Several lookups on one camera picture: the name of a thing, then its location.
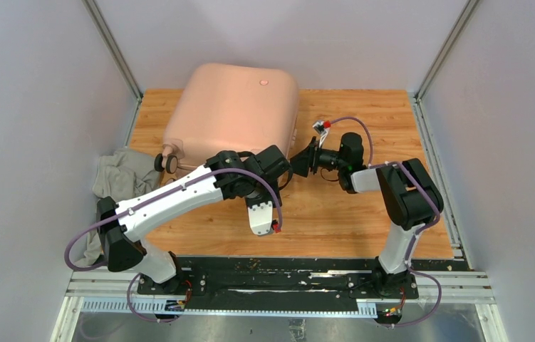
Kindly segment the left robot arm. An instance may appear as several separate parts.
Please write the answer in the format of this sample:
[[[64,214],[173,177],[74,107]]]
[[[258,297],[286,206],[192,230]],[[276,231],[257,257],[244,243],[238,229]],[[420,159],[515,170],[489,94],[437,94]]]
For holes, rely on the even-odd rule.
[[[133,199],[98,202],[98,235],[108,271],[136,271],[166,294],[183,285],[183,271],[173,252],[146,242],[146,236],[196,208],[243,198],[249,227],[258,237],[281,231],[279,178],[292,175],[282,151],[272,145],[258,153],[224,150],[188,175]]]

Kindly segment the pink suitcase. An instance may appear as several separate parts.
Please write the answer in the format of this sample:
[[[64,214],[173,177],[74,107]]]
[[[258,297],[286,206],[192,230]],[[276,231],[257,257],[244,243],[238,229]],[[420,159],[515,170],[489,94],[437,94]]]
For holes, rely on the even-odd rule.
[[[287,155],[296,137],[299,87],[286,71],[223,63],[197,67],[171,114],[155,169],[194,170],[218,152]]]

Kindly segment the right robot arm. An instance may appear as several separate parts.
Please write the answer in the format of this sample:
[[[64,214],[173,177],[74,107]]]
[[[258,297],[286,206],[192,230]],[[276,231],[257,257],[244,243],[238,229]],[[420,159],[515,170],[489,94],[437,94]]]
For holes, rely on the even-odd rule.
[[[390,229],[368,284],[377,295],[387,298],[411,279],[415,247],[422,233],[440,220],[444,204],[419,159],[368,167],[363,154],[362,137],[345,133],[337,150],[325,149],[312,138],[290,163],[293,172],[302,177],[315,174],[320,168],[336,171],[338,184],[349,194],[381,193]]]

